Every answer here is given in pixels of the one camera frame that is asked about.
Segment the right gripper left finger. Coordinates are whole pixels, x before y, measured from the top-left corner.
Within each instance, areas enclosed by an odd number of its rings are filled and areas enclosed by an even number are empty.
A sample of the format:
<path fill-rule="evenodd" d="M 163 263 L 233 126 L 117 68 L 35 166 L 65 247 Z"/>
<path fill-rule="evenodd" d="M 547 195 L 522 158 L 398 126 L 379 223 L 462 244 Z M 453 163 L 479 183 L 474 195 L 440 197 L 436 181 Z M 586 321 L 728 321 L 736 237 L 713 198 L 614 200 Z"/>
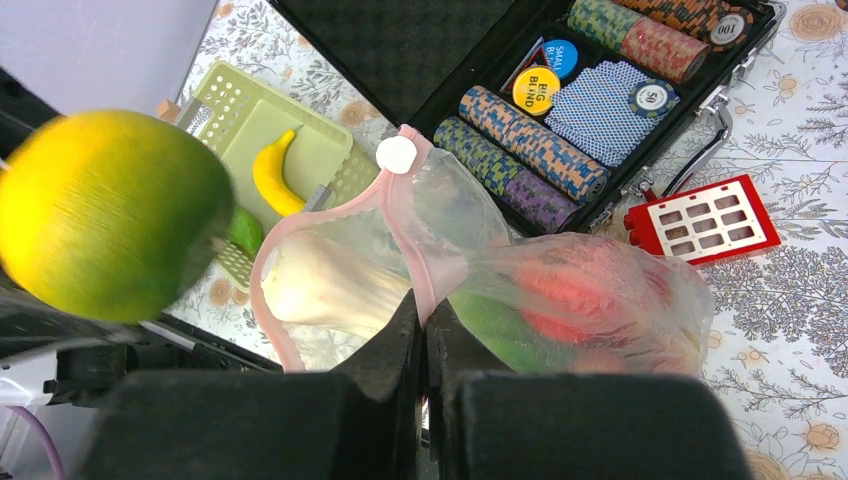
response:
<path fill-rule="evenodd" d="M 85 437 L 80 479 L 414 479 L 423 333 L 412 294 L 324 373 L 135 373 Z"/>

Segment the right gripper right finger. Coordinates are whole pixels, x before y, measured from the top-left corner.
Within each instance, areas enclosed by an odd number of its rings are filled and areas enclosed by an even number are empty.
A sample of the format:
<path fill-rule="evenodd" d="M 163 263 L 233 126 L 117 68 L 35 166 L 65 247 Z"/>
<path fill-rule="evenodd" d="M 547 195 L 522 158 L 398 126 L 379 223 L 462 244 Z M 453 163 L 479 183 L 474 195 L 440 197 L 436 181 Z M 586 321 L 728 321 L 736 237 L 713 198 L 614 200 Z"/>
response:
<path fill-rule="evenodd" d="M 430 452 L 443 479 L 748 479 L 700 381 L 511 371 L 449 303 L 426 325 Z"/>

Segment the clear zip top bag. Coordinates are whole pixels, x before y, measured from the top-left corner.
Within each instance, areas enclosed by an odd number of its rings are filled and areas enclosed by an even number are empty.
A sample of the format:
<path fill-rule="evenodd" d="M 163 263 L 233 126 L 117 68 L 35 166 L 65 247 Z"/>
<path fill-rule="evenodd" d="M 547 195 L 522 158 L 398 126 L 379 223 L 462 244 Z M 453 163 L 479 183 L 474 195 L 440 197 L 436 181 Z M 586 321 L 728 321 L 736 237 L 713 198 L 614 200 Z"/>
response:
<path fill-rule="evenodd" d="M 426 324 L 440 303 L 449 302 L 461 325 L 513 370 L 571 371 L 574 348 L 544 339 L 523 317 L 520 309 L 533 297 L 514 282 L 516 267 L 633 252 L 693 268 L 604 236 L 518 238 L 454 155 L 410 126 L 398 135 L 412 140 L 418 151 L 407 174 L 380 169 L 353 200 L 282 219 L 257 254 L 251 308 L 286 369 L 304 368 L 290 327 L 324 327 L 372 339 L 412 294 L 419 323 Z M 702 361 L 694 376 L 708 353 L 714 313 L 706 288 Z"/>

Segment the red strawberry bunch toy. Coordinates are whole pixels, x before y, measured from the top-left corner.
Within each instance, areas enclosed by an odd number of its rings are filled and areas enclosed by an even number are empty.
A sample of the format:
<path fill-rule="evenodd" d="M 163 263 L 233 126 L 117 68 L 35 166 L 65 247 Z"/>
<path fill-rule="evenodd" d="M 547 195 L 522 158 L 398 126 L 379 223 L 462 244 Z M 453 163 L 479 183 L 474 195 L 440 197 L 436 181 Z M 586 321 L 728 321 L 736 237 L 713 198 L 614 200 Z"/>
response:
<path fill-rule="evenodd" d="M 516 267 L 513 280 L 533 297 L 520 309 L 529 325 L 574 348 L 574 373 L 700 369 L 708 290 L 681 261 L 633 252 L 534 260 Z"/>

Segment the yellow toy banana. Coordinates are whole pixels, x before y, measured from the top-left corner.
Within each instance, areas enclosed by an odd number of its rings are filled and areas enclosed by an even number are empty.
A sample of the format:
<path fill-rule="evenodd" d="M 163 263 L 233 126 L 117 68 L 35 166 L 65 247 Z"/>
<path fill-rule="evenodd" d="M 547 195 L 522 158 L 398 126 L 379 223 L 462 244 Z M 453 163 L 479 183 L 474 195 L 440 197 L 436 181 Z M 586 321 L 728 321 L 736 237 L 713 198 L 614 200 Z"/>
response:
<path fill-rule="evenodd" d="M 299 213 L 305 206 L 305 201 L 290 189 L 283 175 L 286 154 L 296 136 L 296 130 L 289 130 L 265 146 L 256 155 L 252 167 L 253 181 L 258 193 L 283 217 Z"/>

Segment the yellow toy mango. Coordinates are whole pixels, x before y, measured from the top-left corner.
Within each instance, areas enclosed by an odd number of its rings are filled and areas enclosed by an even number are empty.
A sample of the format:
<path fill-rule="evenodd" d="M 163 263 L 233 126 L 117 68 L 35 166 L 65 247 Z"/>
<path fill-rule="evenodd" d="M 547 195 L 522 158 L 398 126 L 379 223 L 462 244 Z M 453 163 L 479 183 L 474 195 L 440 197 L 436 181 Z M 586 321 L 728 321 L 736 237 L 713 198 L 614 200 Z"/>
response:
<path fill-rule="evenodd" d="M 186 131 L 128 110 L 57 117 L 1 173 L 1 266 L 60 311 L 156 318 L 204 275 L 236 200 L 218 157 Z"/>

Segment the green toy cucumber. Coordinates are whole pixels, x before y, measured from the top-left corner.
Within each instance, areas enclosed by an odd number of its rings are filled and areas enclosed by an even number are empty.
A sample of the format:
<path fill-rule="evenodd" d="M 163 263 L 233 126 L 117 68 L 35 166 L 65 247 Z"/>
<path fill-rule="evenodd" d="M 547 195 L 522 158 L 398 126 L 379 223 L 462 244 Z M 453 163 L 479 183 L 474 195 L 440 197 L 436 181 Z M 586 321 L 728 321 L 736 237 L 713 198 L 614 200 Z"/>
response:
<path fill-rule="evenodd" d="M 261 222 L 241 206 L 237 206 L 227 231 L 227 240 L 249 258 L 254 258 L 264 240 Z"/>

